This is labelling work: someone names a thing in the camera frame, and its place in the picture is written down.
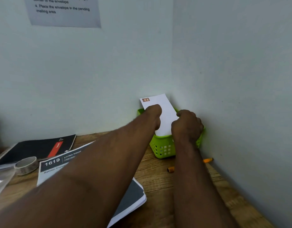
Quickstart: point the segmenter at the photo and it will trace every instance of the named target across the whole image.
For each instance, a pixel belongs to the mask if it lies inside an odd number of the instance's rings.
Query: wooden table
[[[96,140],[105,133],[78,136],[73,149]],[[174,157],[157,159],[150,146],[141,161],[136,180],[144,187],[147,202],[121,219],[117,227],[174,227],[173,208],[173,174],[167,168],[174,166]],[[258,211],[255,210],[214,168],[206,164],[213,183],[241,227],[273,227]],[[14,176],[0,194],[0,209],[19,199],[36,186],[38,169],[26,176]]]

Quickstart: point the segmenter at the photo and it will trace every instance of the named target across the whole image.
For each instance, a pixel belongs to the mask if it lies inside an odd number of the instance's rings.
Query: masking tape
[[[18,161],[14,169],[17,175],[24,175],[36,170],[38,166],[39,164],[36,157],[27,157]]]

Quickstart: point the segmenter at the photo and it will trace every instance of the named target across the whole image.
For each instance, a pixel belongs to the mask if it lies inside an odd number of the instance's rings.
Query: pencil
[[[209,163],[213,160],[213,158],[203,159],[203,163]],[[174,172],[174,166],[167,168],[167,172],[172,174]]]

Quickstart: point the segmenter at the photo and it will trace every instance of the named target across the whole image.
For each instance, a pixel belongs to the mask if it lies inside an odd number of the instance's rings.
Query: plastic basket
[[[144,111],[144,109],[138,109],[137,116],[141,115]],[[201,140],[202,134],[196,142],[197,147],[200,147]],[[154,134],[150,141],[150,147],[157,158],[175,156],[175,147],[172,135],[156,136]]]

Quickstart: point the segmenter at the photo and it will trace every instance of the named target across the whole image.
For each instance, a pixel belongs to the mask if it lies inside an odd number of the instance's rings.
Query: forearm
[[[214,187],[196,146],[175,141],[174,209],[177,227],[238,227]]]
[[[0,213],[0,227],[105,227],[154,134],[143,113],[95,141],[53,177]]]

